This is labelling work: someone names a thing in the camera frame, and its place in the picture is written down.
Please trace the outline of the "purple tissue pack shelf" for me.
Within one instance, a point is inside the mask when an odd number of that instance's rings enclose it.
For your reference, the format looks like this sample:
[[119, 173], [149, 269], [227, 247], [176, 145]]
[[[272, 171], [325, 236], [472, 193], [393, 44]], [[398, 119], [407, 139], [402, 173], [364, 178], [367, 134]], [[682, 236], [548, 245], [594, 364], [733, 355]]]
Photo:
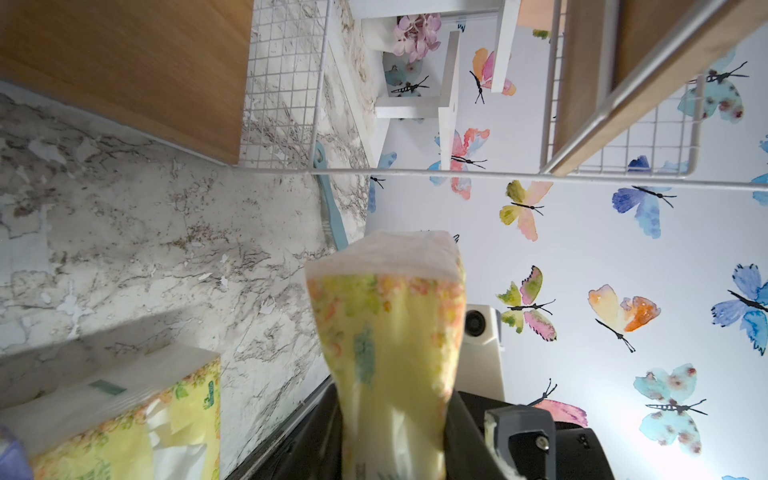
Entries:
[[34, 479], [21, 441], [5, 426], [1, 427], [0, 479]]

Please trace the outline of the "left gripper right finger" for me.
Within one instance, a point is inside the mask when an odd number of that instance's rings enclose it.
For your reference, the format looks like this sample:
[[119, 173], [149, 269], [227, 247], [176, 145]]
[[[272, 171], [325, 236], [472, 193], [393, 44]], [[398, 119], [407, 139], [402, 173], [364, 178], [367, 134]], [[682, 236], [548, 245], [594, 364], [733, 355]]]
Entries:
[[485, 444], [484, 414], [509, 403], [455, 390], [448, 404], [444, 434], [446, 478], [506, 479]]

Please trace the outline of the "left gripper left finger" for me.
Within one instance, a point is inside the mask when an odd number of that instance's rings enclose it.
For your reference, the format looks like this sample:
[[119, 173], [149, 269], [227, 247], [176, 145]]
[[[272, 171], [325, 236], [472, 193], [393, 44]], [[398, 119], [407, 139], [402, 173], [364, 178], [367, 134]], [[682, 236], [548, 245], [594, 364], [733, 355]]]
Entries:
[[341, 479], [342, 413], [336, 387], [324, 384], [308, 409], [248, 471], [249, 479]]

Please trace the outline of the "green tissue pack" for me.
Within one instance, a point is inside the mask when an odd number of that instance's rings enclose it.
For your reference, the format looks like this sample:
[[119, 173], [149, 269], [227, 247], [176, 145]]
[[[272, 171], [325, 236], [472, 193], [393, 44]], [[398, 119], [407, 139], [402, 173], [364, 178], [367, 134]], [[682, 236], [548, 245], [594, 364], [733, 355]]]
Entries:
[[342, 420], [346, 479], [442, 479], [466, 275], [446, 231], [377, 231], [305, 277]]
[[34, 479], [217, 479], [221, 359], [171, 344], [1, 412]]

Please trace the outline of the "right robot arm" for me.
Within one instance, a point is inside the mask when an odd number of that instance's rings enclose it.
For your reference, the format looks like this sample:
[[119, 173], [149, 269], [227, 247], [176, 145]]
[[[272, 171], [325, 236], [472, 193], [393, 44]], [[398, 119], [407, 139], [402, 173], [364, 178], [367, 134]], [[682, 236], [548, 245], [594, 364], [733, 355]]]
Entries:
[[612, 479], [594, 430], [541, 407], [457, 392], [446, 430], [450, 479]]

